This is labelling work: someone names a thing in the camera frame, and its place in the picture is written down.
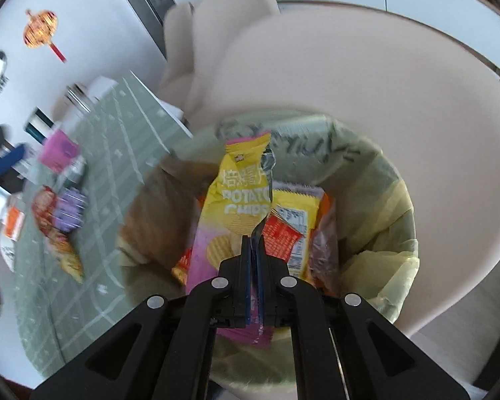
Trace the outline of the red noodle packet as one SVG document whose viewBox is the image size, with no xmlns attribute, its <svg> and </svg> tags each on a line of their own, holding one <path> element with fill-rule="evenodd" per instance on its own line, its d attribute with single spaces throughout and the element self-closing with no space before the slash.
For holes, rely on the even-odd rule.
<svg viewBox="0 0 500 400">
<path fill-rule="evenodd" d="M 282 219 L 278 213 L 272 211 L 264 223 L 262 236 L 268 256 L 288 262 L 295 244 L 303 234 Z"/>
</svg>

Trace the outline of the yellow potato chips bag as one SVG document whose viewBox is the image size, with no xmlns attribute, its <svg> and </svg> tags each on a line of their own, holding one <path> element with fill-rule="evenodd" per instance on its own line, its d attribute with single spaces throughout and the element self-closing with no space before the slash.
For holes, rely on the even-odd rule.
<svg viewBox="0 0 500 400">
<path fill-rule="evenodd" d="M 190 253 L 186 293 L 218 275 L 220 264 L 240 256 L 243 238 L 266 219 L 274 153 L 271 134 L 226 144 L 218 175 L 208 188 Z"/>
</svg>

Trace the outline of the orange snack bag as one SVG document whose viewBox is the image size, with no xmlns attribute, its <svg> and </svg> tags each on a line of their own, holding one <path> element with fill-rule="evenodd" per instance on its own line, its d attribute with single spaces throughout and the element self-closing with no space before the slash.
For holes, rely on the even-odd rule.
<svg viewBox="0 0 500 400">
<path fill-rule="evenodd" d="M 312 232 L 310 251 L 311 276 L 317 288 L 329 295 L 339 293 L 339 249 L 335 199 L 324 193 Z"/>
</svg>

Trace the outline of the pink storage box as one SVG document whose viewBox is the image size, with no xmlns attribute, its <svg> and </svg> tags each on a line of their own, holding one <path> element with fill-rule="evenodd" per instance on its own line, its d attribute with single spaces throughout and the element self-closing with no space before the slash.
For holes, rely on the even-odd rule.
<svg viewBox="0 0 500 400">
<path fill-rule="evenodd" d="M 38 160 L 54 173 L 61 173 L 80 154 L 80 146 L 57 129 L 42 145 Z"/>
</svg>

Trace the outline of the red snack wrapper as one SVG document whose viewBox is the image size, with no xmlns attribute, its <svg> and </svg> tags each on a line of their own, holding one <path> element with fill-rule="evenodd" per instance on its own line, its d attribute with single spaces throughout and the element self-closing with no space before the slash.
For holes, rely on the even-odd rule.
<svg viewBox="0 0 500 400">
<path fill-rule="evenodd" d="M 57 205 L 57 194 L 48 186 L 44 186 L 34 197 L 31 210 L 38 226 L 44 236 L 54 228 L 53 212 Z"/>
</svg>

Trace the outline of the white silver snack wrapper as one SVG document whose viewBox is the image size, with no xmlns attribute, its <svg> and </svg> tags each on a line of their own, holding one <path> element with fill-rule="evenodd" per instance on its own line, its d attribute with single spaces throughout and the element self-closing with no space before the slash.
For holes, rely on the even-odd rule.
<svg viewBox="0 0 500 400">
<path fill-rule="evenodd" d="M 79 188 L 87 169 L 85 157 L 79 155 L 64 169 L 64 188 Z"/>
</svg>

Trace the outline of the orange white box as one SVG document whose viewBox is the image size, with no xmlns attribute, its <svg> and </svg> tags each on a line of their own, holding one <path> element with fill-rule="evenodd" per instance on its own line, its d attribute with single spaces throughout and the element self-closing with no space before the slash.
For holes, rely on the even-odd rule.
<svg viewBox="0 0 500 400">
<path fill-rule="evenodd" d="M 12 241 L 18 241 L 24 224 L 25 213 L 16 206 L 5 206 L 1 213 L 1 234 Z"/>
</svg>

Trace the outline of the purple snack wrapper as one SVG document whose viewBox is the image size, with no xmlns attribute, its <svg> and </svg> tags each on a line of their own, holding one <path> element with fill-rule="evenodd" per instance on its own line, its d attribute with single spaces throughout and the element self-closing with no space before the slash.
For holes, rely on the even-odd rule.
<svg viewBox="0 0 500 400">
<path fill-rule="evenodd" d="M 58 194 L 52 217 L 55 228 L 70 233 L 84 224 L 86 197 L 77 188 L 65 188 Z"/>
</svg>

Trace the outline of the metal kettle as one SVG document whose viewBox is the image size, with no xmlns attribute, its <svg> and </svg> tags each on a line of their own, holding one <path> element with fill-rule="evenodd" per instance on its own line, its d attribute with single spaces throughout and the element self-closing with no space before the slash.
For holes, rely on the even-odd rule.
<svg viewBox="0 0 500 400">
<path fill-rule="evenodd" d="M 93 110 L 93 102 L 77 84 L 66 87 L 66 98 L 83 114 L 88 114 Z"/>
</svg>

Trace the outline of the green checked tablecloth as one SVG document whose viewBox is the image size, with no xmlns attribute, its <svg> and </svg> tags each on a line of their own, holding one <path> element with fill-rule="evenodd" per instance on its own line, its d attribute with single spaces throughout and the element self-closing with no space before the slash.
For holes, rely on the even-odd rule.
<svg viewBox="0 0 500 400">
<path fill-rule="evenodd" d="M 82 228 L 71 241 L 84 267 L 77 282 L 65 273 L 32 212 L 15 248 L 14 296 L 26 356 L 50 377 L 134 308 L 124 288 L 117 233 L 144 178 L 190 133 L 175 107 L 161 102 L 128 72 L 67 129 L 86 160 Z"/>
</svg>

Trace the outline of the yellow snack wrapper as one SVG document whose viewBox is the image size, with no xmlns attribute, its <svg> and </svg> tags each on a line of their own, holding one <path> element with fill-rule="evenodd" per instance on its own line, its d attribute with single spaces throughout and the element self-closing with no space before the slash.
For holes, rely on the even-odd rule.
<svg viewBox="0 0 500 400">
<path fill-rule="evenodd" d="M 60 264 L 61 269 L 77 283 L 82 284 L 85 278 L 83 264 L 74 250 L 68 237 L 59 230 L 52 230 L 48 235 L 51 251 Z"/>
</svg>

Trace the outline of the yellow red snack packet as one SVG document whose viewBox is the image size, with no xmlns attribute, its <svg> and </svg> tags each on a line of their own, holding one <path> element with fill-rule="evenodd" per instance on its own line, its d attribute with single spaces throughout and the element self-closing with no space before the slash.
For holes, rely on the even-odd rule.
<svg viewBox="0 0 500 400">
<path fill-rule="evenodd" d="M 317 186 L 291 182 L 273 182 L 273 208 L 289 226 L 302 234 L 287 259 L 289 272 L 313 284 L 310 271 L 311 235 L 324 190 Z"/>
</svg>

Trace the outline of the far beige chair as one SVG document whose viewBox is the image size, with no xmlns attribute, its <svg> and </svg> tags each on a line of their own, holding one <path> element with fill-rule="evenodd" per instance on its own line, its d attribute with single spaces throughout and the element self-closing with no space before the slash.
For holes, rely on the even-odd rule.
<svg viewBox="0 0 500 400">
<path fill-rule="evenodd" d="M 158 97 L 183 108 L 194 77 L 193 6 L 174 5 L 164 18 L 166 64 Z"/>
</svg>

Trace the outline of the near beige chair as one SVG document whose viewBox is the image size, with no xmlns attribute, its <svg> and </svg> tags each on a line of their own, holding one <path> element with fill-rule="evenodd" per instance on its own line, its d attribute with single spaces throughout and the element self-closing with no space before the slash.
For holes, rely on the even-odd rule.
<svg viewBox="0 0 500 400">
<path fill-rule="evenodd" d="M 397 327 L 413 335 L 500 261 L 500 80 L 456 42 L 354 6 L 293 9 L 227 48 L 199 128 L 249 110 L 336 118 L 376 143 L 414 204 L 420 270 Z"/>
</svg>

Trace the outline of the red gold wall ornament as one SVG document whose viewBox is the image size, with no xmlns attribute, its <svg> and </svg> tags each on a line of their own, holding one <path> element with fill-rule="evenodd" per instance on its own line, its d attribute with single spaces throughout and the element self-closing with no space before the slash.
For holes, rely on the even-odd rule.
<svg viewBox="0 0 500 400">
<path fill-rule="evenodd" d="M 50 10 L 33 13 L 29 9 L 26 10 L 26 15 L 28 22 L 23 30 L 23 42 L 25 46 L 35 49 L 47 45 L 57 55 L 57 58 L 65 63 L 65 55 L 63 55 L 53 42 L 53 37 L 58 27 L 57 15 Z"/>
</svg>

